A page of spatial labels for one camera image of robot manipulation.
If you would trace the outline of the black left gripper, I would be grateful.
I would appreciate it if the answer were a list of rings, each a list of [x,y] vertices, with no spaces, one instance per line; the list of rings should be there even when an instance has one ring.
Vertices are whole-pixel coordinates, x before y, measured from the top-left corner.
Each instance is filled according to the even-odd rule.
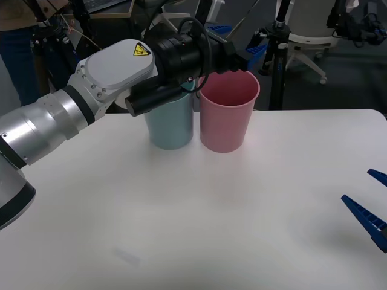
[[[237,50],[232,41],[215,34],[231,32],[232,27],[229,25],[210,25],[207,29],[212,31],[208,34],[212,48],[212,61],[209,69],[211,73],[248,71],[255,66],[267,50],[267,44]]]

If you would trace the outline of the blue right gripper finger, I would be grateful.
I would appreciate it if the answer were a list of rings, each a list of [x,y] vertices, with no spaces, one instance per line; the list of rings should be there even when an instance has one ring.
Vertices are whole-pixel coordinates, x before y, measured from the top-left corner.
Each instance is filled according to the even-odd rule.
[[[374,169],[369,169],[367,173],[376,180],[378,180],[380,183],[382,183],[384,186],[387,186],[387,174]]]
[[[386,252],[386,222],[366,208],[362,207],[356,201],[343,195],[341,200],[348,207],[354,217],[360,222],[362,227],[371,236],[372,241],[378,246],[378,248]]]

